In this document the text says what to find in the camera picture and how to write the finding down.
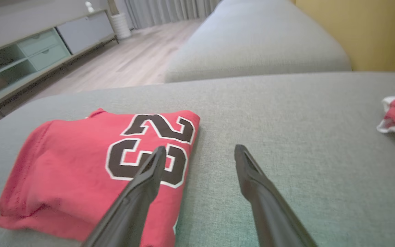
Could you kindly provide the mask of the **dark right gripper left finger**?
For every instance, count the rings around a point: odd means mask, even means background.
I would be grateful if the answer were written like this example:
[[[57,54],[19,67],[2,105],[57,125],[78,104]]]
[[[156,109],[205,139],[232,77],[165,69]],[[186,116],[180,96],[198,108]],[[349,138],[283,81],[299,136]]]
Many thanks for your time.
[[[82,247],[139,247],[150,204],[160,188],[166,148],[157,147],[119,194]]]

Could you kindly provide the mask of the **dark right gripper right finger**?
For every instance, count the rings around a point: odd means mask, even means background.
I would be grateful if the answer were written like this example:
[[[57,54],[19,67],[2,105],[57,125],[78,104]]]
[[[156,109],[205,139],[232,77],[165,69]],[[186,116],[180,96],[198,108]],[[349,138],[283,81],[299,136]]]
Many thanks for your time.
[[[316,247],[297,215],[242,144],[235,146],[235,163],[241,193],[251,205],[259,245]]]

